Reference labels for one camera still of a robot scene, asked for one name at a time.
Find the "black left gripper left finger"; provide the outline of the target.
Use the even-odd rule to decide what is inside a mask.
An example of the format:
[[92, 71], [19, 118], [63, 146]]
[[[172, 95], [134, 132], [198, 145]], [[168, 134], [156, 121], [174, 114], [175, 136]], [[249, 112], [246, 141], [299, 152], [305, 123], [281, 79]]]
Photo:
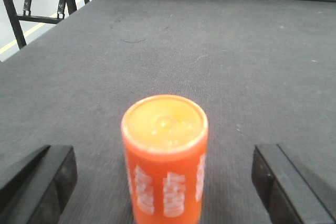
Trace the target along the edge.
[[1, 171], [1, 223], [58, 223], [77, 183], [71, 145], [44, 145]]

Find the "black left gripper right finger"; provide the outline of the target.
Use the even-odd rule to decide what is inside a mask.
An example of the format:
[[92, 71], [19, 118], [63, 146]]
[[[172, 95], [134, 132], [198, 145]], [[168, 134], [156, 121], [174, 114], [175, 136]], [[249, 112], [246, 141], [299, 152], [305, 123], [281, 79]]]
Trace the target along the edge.
[[251, 179], [272, 223], [335, 223], [335, 188], [285, 145], [255, 145]]

